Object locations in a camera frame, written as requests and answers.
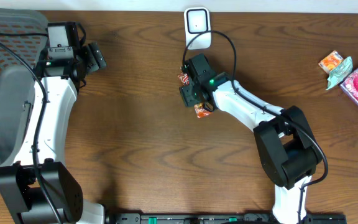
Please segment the red white snack bar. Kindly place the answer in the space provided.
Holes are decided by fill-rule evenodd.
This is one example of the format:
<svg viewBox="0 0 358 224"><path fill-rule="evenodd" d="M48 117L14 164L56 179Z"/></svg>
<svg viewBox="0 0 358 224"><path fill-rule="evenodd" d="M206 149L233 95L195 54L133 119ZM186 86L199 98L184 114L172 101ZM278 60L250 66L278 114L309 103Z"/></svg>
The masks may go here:
<svg viewBox="0 0 358 224"><path fill-rule="evenodd" d="M181 73L178 75L178 78L182 82L183 86L190 84L187 74ZM198 118L204 118L205 116L212 114L211 111L207 110L206 105L203 103L198 103L198 104L194 105L194 109L195 109L195 112L196 112Z"/></svg>

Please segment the teal snack wrapper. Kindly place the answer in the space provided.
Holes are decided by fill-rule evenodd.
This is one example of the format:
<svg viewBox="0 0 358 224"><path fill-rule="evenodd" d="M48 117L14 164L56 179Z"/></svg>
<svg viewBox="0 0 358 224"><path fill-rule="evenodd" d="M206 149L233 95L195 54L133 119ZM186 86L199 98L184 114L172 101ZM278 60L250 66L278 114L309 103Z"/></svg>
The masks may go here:
<svg viewBox="0 0 358 224"><path fill-rule="evenodd" d="M352 57L345 58L336 68L330 71L326 90L330 90L340 84L352 72L352 69Z"/></svg>

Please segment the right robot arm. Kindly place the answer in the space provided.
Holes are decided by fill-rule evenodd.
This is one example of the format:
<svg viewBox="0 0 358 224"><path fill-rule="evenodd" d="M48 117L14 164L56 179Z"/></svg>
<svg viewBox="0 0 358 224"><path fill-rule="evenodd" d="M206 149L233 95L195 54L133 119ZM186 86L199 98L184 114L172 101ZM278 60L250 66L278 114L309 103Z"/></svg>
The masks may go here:
<svg viewBox="0 0 358 224"><path fill-rule="evenodd" d="M180 88L185 106L227 112L253 132L262 168L275 185L275 220L304 223L307 188L317 183L312 176L327 158L302 110L261 100L226 72L216 73L203 54L183 60L181 70L188 77Z"/></svg>

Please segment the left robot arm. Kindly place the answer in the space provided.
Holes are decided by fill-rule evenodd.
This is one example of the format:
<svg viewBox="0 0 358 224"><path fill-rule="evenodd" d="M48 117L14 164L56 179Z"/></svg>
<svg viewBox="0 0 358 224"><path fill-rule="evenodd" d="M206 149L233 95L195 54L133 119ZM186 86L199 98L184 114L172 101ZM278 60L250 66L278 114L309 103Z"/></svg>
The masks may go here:
<svg viewBox="0 0 358 224"><path fill-rule="evenodd" d="M79 22L47 26L47 44L29 72L35 81L32 114L13 163L0 167L0 194L14 223L99 223L105 207L84 199L65 167L71 109L89 73L106 67L96 42L86 44Z"/></svg>

